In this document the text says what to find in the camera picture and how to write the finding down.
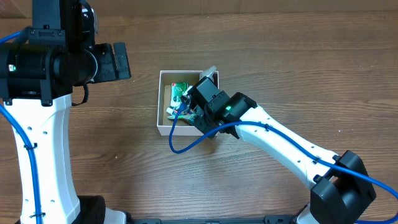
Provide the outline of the green toothbrush with cap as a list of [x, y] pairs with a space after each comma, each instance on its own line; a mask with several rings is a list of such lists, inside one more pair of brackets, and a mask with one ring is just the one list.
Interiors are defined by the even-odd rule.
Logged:
[[[194, 115], [194, 114], [187, 114], [187, 115], [179, 115], [177, 119], [186, 121], [188, 123], [193, 123], [196, 117], [197, 116]], [[175, 119], [175, 115], [170, 115], [167, 118], [170, 119], [170, 120], [174, 120]]]

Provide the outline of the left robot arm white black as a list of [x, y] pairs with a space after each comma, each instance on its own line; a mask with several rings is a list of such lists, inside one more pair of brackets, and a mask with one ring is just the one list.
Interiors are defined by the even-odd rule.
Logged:
[[32, 5], [32, 25], [1, 40], [1, 114], [16, 140], [19, 223], [131, 223], [102, 196], [77, 195], [68, 137], [73, 89], [130, 78], [126, 46], [95, 42], [96, 15], [85, 0]]

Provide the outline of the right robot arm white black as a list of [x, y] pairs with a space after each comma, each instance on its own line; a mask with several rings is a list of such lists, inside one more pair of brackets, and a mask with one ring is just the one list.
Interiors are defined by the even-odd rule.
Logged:
[[360, 216], [376, 199], [375, 186], [397, 195], [396, 190], [368, 176], [354, 152], [339, 155], [316, 146], [271, 118], [248, 96], [228, 96], [208, 77], [190, 87], [182, 101], [197, 114], [194, 125], [205, 137], [228, 133], [253, 144], [303, 182], [310, 201], [292, 223], [361, 223]]

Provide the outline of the clear pump dispenser bottle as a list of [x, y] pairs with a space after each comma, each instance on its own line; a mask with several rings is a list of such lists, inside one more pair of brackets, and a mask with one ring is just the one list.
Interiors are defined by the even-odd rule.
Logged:
[[200, 73], [200, 78], [199, 80], [202, 80], [204, 78], [209, 78], [212, 82], [214, 82], [213, 74], [216, 72], [216, 66], [212, 66], [207, 70], [204, 70]]

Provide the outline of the green soap bar package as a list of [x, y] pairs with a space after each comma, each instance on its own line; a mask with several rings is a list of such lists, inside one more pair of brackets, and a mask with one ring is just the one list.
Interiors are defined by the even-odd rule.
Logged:
[[178, 82], [171, 84], [170, 107], [177, 108], [181, 104], [181, 97], [187, 91], [187, 82]]

